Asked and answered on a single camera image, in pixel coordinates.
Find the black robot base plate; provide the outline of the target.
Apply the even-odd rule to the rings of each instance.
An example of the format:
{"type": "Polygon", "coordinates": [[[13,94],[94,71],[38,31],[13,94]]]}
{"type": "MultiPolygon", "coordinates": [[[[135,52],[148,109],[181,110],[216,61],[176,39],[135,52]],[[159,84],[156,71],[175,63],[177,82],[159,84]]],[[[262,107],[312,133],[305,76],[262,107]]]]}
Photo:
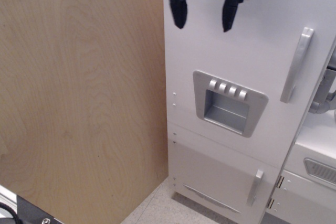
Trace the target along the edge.
{"type": "Polygon", "coordinates": [[[1,223],[62,223],[1,185],[1,223]]]}

